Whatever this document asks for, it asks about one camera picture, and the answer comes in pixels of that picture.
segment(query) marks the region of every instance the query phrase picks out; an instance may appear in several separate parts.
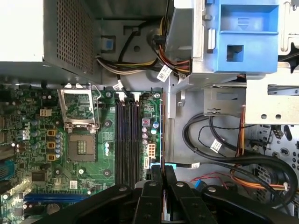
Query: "blue connector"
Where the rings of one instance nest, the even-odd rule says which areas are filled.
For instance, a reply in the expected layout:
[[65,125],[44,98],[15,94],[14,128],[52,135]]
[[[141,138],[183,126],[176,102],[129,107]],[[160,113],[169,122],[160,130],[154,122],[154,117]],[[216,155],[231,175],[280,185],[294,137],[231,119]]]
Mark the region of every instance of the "blue connector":
[[86,195],[75,194],[33,194],[29,193],[24,196],[25,202],[36,203],[76,203],[88,198]]
[[278,10],[278,0],[214,0],[214,72],[276,72]]
[[8,181],[14,176],[14,162],[5,161],[0,163],[0,181]]

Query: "ventilation grille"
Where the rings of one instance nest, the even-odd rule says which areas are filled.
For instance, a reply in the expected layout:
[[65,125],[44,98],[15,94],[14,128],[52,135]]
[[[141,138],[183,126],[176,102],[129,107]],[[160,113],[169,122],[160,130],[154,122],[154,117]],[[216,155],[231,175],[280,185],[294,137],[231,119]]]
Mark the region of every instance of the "ventilation grille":
[[93,19],[79,0],[57,0],[57,58],[93,73]]

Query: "blue pci slot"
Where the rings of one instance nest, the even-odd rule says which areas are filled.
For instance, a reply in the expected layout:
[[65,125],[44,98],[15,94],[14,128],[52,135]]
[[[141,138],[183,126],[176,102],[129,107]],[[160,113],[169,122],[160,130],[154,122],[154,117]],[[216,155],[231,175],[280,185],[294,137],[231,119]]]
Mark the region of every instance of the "blue pci slot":
[[76,203],[88,198],[86,195],[75,194],[27,194],[24,196],[25,202],[44,203]]

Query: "green circuit board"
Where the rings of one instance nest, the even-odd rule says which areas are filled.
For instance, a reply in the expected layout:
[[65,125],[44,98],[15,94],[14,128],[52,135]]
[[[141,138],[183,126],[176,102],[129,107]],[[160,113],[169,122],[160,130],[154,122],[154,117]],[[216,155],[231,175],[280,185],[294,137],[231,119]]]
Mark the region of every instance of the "green circuit board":
[[[84,128],[68,133],[56,90],[0,90],[0,147],[14,144],[12,188],[9,198],[1,196],[1,216],[4,222],[18,224],[24,219],[20,195],[78,194],[93,195],[115,184],[115,102],[116,92],[92,91],[94,115],[86,94],[65,94],[66,114],[71,119],[91,119],[99,115],[96,133]],[[140,143],[140,179],[146,178],[150,163],[160,162],[160,129],[151,134],[154,122],[160,122],[160,98],[154,92],[140,103],[141,117],[149,119],[146,132],[148,144],[155,144],[155,157],[149,157],[147,145]],[[26,216],[40,218],[47,206],[60,209],[71,203],[42,203],[44,212]]]

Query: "white wire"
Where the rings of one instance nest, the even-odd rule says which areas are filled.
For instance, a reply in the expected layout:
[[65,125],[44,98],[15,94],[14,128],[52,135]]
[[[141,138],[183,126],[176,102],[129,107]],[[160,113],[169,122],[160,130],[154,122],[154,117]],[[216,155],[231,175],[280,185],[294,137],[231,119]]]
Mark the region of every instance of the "white wire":
[[106,66],[103,62],[101,62],[98,58],[97,58],[97,61],[100,65],[102,65],[105,69],[107,69],[108,71],[114,73],[114,74],[118,74],[118,75],[132,75],[132,74],[136,74],[136,73],[139,73],[141,72],[142,70],[134,70],[134,71],[118,71],[118,70],[115,70],[115,69],[112,69],[108,66]]

